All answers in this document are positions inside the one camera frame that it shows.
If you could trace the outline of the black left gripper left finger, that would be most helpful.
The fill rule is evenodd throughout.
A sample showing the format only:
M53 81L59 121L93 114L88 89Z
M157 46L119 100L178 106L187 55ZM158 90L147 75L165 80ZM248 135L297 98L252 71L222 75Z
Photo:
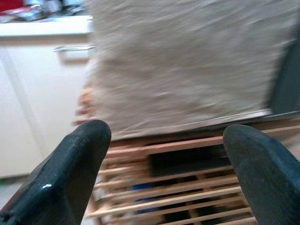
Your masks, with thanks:
M78 126L0 210L0 225L81 225L110 142L104 121Z

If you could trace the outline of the wooden slatted rack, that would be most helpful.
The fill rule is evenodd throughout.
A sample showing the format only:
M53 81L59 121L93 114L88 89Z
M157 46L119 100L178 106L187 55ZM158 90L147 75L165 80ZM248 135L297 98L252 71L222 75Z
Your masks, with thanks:
M231 165L151 175L150 155L223 149L222 134L217 128L113 142L85 216L97 225L258 225Z

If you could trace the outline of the silver fridge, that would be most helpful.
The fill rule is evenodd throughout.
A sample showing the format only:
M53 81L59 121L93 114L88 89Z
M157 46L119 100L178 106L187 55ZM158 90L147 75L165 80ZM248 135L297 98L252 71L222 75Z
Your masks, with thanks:
M270 115L300 0L87 0L95 116L113 140Z

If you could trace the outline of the white countertop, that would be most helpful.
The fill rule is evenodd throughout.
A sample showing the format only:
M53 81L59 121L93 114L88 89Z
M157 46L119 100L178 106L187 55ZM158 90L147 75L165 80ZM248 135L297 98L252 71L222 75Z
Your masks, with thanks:
M92 31L90 15L52 17L35 22L11 22L0 24L0 38L85 35Z

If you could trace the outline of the black flat box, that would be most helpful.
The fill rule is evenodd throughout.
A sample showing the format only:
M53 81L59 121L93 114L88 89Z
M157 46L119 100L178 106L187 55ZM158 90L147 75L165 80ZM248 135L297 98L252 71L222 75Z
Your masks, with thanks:
M223 149L189 149L149 156L151 175L162 177L229 166Z

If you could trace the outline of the cream kitchen cabinet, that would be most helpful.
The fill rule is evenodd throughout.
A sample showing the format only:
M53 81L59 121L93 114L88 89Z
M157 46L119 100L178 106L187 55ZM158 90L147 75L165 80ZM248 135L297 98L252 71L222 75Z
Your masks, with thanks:
M25 175L73 130L89 51L80 36L0 37L0 178Z

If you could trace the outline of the red kitchen appliance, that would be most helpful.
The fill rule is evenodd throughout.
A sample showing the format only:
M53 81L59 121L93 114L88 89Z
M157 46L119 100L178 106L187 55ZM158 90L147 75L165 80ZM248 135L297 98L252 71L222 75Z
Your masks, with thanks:
M23 8L23 0L0 0L0 15L4 15L7 10L14 12Z

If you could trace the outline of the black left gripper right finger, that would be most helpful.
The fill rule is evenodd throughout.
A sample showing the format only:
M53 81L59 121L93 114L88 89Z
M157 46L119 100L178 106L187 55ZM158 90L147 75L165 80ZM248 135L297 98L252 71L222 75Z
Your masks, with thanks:
M300 225L300 161L277 139L231 125L223 146L259 225Z

